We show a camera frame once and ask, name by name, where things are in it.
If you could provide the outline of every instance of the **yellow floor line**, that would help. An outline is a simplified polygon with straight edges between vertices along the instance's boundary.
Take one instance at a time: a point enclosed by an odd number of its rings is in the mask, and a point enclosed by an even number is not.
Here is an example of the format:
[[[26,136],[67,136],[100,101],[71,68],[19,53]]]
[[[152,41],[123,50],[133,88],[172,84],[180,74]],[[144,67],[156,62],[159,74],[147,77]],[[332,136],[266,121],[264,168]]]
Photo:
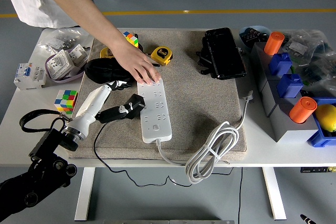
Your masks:
[[[171,15],[171,14],[250,14],[250,13],[336,13],[336,9],[237,9],[237,10],[140,10],[102,12],[105,16]],[[16,14],[0,14],[0,18],[17,18]]]

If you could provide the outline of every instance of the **blue tray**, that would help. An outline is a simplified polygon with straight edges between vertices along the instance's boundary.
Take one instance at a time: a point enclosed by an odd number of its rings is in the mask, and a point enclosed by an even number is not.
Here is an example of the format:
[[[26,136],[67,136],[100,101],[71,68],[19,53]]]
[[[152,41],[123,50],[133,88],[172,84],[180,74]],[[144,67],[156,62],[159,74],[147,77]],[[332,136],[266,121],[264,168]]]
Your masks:
[[[322,105],[322,104],[333,104],[336,105],[336,98],[334,97],[314,97],[314,100],[316,101],[317,105]],[[336,133],[333,132],[331,133],[332,136],[328,136],[328,132],[323,130],[315,116],[315,113],[313,113],[313,117],[315,119],[315,122],[318,127],[318,131],[308,139],[308,142],[313,146],[313,147],[325,147],[328,145],[336,145]]]

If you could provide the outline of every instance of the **power outlet socket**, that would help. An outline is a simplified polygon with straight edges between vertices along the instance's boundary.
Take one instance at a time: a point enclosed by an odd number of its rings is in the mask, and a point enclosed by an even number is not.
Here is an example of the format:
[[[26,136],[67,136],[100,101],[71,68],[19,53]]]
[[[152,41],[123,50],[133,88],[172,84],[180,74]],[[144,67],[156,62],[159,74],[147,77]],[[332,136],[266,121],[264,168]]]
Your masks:
[[[151,85],[138,83],[138,95],[145,101],[145,108],[140,112],[142,140],[155,143],[172,139],[172,127],[162,79]]]

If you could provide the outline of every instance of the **blue block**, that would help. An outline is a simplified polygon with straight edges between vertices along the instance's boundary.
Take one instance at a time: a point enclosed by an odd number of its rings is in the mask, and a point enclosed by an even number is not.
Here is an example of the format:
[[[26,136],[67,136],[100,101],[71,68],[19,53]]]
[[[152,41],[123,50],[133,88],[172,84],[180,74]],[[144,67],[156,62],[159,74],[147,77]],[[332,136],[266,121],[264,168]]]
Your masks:
[[[273,76],[282,76],[287,73],[292,66],[292,61],[287,52],[275,54],[269,64],[269,70]]]
[[[281,98],[295,98],[303,87],[302,80],[298,74],[284,74],[277,85]]]

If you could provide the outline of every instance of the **human hand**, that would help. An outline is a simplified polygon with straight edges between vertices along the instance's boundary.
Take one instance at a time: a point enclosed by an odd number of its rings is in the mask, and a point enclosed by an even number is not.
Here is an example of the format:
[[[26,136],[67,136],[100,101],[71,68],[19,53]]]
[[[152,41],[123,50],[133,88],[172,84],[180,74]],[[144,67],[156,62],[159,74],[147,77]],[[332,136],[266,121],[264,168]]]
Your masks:
[[[118,63],[127,70],[140,84],[159,82],[160,73],[154,68],[149,58],[138,48],[123,38],[117,46],[110,48]]]

